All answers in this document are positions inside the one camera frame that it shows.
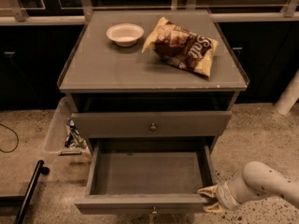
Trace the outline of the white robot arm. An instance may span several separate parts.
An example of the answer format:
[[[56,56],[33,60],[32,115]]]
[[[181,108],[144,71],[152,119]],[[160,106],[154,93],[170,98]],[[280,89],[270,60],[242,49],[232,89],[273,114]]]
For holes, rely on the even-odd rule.
[[[299,184],[259,161],[248,162],[237,177],[201,188],[197,193],[217,199],[214,204],[204,207],[208,213],[235,211],[244,203],[272,196],[299,208]]]

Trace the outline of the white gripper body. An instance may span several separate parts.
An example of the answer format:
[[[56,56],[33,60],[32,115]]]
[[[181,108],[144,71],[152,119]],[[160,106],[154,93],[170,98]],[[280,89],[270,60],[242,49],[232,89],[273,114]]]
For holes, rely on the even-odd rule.
[[[225,181],[216,187],[216,197],[224,209],[235,211],[241,206],[237,184]]]

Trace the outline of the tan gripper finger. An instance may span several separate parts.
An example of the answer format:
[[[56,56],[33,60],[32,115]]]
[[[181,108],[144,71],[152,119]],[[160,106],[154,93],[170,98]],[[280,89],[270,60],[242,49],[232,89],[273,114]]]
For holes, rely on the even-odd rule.
[[[204,211],[207,213],[223,213],[224,208],[219,202],[213,203],[212,205],[207,205],[204,207]]]
[[[217,185],[214,185],[205,188],[200,188],[199,190],[197,190],[197,193],[200,195],[206,195],[209,198],[215,198],[216,190],[217,190]]]

